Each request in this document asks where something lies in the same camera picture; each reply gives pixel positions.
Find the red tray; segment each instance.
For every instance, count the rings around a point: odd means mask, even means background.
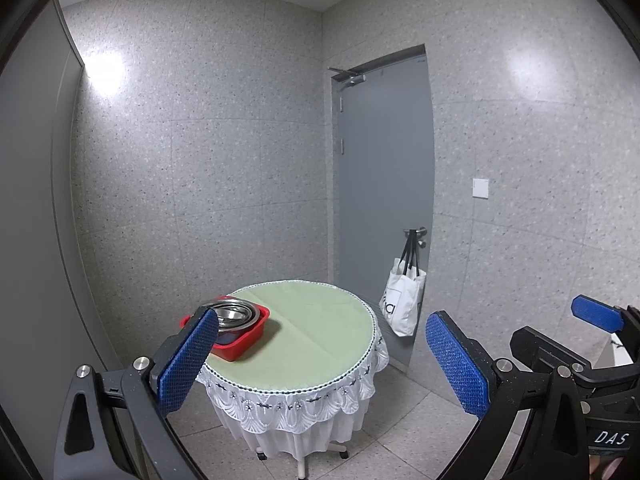
[[[249,330],[243,333],[238,339],[229,343],[228,345],[215,344],[211,347],[212,354],[223,358],[225,361],[235,361],[238,359],[250,346],[258,341],[264,333],[264,323],[269,317],[269,309],[265,306],[256,304],[260,310],[260,319]],[[191,316],[185,316],[180,320],[180,328],[183,328]]]

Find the blue gripper pad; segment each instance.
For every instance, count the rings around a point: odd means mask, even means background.
[[[217,338],[218,314],[208,310],[159,377],[158,409],[162,416],[180,409]]]
[[[425,326],[427,344],[467,413],[482,417],[489,408],[486,378],[437,312]]]
[[[578,319],[591,323],[610,334],[622,330],[625,324],[619,311],[583,295],[574,298],[571,303],[571,312]]]

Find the tote bag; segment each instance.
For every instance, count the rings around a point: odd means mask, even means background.
[[[418,237],[411,230],[402,256],[394,259],[379,303],[382,316],[398,336],[412,336],[415,332],[425,278],[418,266]]]

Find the metal screw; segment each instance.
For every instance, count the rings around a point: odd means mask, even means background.
[[[135,361],[133,361],[133,367],[136,370],[144,370],[149,366],[149,358],[148,357],[139,357]]]
[[[87,377],[90,371],[91,367],[89,365],[82,365],[76,370],[76,375],[82,379],[83,377]]]
[[[561,377],[571,377],[571,370],[566,366],[562,365],[558,367],[558,375]]]
[[[495,367],[501,372],[511,372],[511,370],[513,370],[513,364],[508,359],[498,359]]]

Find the stainless steel bowl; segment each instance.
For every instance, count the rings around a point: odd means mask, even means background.
[[[239,298],[212,300],[203,306],[218,314],[218,343],[229,344],[249,330],[260,319],[260,310],[250,301]]]

